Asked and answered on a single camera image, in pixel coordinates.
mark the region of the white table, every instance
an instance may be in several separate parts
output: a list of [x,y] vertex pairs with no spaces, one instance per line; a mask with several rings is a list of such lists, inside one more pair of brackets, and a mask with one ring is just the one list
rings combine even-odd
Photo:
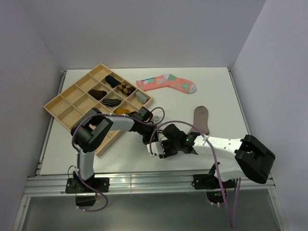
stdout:
[[[128,81],[171,73],[193,81],[197,91],[186,94],[181,91],[162,88],[148,91],[154,98],[149,109],[164,108],[164,121],[182,120],[193,123],[193,111],[203,105],[209,111],[210,135],[222,138],[243,138],[248,132],[237,100],[229,72],[218,68],[143,68],[113,69]],[[63,89],[66,90],[89,70],[68,70]],[[159,110],[154,115],[161,116]],[[177,124],[188,132],[190,127]],[[76,165],[76,151],[71,146],[71,135],[57,120],[54,120],[45,149],[41,175],[66,174],[70,165]],[[97,173],[150,172],[210,169],[214,161],[208,155],[183,154],[159,159],[150,157],[142,143],[142,137],[135,132],[123,133],[100,157],[94,159]]]

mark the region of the white wall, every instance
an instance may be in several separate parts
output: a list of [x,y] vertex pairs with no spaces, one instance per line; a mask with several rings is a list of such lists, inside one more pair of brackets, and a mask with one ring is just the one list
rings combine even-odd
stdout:
[[59,69],[16,0],[0,0],[0,229],[11,230],[50,119]]
[[233,66],[265,0],[20,0],[63,69]]
[[307,11],[307,0],[267,0],[233,71],[252,134],[276,154],[272,174],[295,231],[308,227]]

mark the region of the sock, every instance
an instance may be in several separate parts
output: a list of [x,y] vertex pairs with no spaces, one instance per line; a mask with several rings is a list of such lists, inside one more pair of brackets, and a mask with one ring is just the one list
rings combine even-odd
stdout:
[[104,99],[103,104],[108,106],[108,107],[115,107],[118,106],[122,100],[119,99]]
[[[201,130],[205,135],[210,133],[210,130],[207,126],[208,120],[208,110],[204,106],[196,107],[193,112],[193,125]],[[194,128],[192,128],[189,132],[198,132]]]
[[172,74],[164,74],[154,78],[138,80],[136,84],[144,91],[163,87],[174,88],[185,93],[194,93],[197,90],[196,85],[190,80],[178,78]]
[[129,109],[122,108],[122,109],[116,109],[115,114],[121,115],[124,113],[130,113]]
[[144,95],[142,94],[140,91],[136,92],[136,96],[137,96],[137,99],[139,102],[141,103],[146,103],[149,99]]
[[133,93],[135,91],[135,88],[128,85],[128,84],[125,84],[125,83],[121,83],[117,86],[120,91],[125,94],[126,96],[130,96],[131,93]]
[[107,92],[104,90],[94,90],[94,89],[89,90],[88,93],[90,96],[92,96],[98,101],[101,100],[107,94]]
[[106,76],[106,81],[107,81],[107,83],[110,84],[110,86],[111,86],[112,88],[115,88],[117,85],[120,84],[120,82],[117,81],[115,78],[113,78],[111,75],[107,75],[107,76]]

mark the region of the gray sock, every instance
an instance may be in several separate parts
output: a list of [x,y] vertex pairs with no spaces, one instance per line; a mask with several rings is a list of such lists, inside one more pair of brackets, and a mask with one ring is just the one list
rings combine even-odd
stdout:
[[140,91],[136,92],[136,96],[139,102],[146,103],[149,99],[143,95]]
[[[205,135],[210,133],[210,130],[207,126],[208,120],[208,110],[204,106],[196,107],[193,112],[193,125],[197,127]],[[196,129],[192,128],[189,132],[198,132]]]

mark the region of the argyle sock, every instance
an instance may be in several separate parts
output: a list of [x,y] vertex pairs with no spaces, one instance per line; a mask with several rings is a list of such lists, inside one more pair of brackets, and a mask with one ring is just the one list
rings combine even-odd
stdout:
[[163,87],[174,88],[185,93],[194,93],[197,90],[196,85],[190,80],[178,78],[172,74],[164,74],[154,78],[138,80],[136,84],[144,91]]
[[126,96],[130,96],[131,93],[134,92],[135,88],[128,85],[128,84],[125,84],[125,83],[120,83],[117,88],[120,89],[120,91],[125,94]]

